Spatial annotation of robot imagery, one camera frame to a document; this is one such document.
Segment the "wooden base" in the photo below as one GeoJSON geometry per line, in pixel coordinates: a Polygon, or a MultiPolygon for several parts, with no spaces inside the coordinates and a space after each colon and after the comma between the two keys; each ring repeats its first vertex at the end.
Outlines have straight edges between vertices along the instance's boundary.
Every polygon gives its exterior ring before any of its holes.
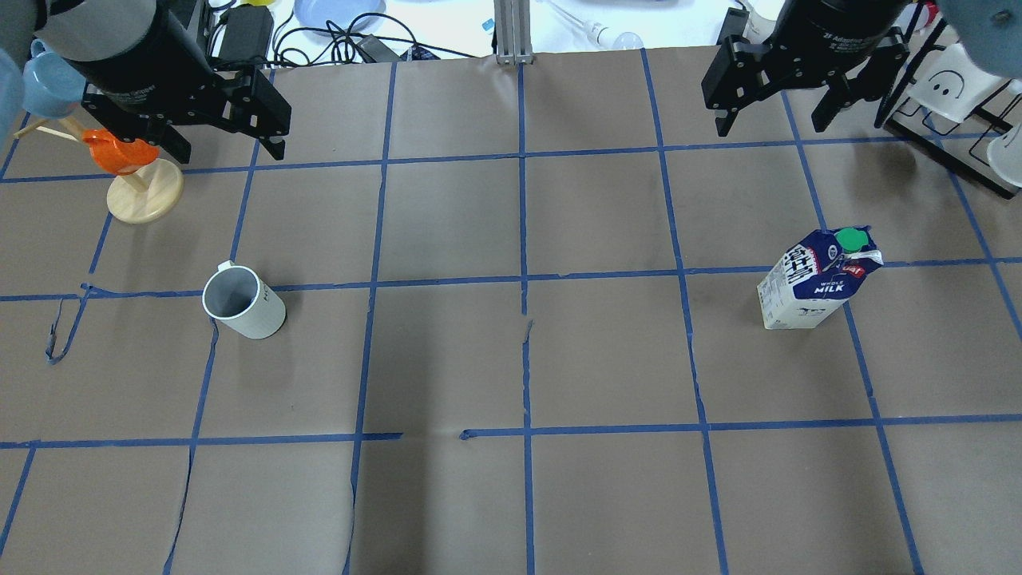
{"type": "Polygon", "coordinates": [[[181,169],[161,157],[130,176],[118,176],[106,191],[106,206],[128,224],[144,224],[166,215],[181,198],[181,169]]]}

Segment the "white cup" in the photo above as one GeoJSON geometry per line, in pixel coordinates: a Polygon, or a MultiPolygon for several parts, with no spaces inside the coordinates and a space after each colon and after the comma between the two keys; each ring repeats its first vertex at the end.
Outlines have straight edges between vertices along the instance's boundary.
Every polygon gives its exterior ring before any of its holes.
{"type": "Polygon", "coordinates": [[[210,318],[252,340],[274,335],[287,316],[284,302],[250,268],[231,259],[217,266],[217,273],[202,289],[202,308],[210,318]]]}
{"type": "Polygon", "coordinates": [[[962,44],[951,44],[919,76],[919,81],[909,89],[909,96],[961,124],[1004,81],[972,63],[962,44]]]}
{"type": "Polygon", "coordinates": [[[1022,186],[1022,137],[1019,129],[1012,128],[1007,134],[993,139],[986,147],[986,158],[1003,180],[1012,185],[1022,186]]]}

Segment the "orange mug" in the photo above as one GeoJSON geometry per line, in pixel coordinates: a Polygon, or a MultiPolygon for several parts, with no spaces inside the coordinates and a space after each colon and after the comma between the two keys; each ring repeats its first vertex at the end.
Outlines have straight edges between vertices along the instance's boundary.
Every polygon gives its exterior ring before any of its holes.
{"type": "Polygon", "coordinates": [[[118,176],[134,174],[159,155],[156,146],[142,140],[123,142],[106,129],[86,130],[82,141],[89,145],[89,152],[97,165],[118,176]]]}

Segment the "smiley face drawing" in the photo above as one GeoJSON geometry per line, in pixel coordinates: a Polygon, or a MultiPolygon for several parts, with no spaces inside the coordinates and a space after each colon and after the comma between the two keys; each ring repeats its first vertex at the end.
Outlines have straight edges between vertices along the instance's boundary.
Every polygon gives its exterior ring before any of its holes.
{"type": "Polygon", "coordinates": [[[962,92],[965,91],[965,78],[954,69],[941,69],[929,77],[926,82],[926,85],[937,94],[950,96],[954,99],[961,98],[962,92]]]}

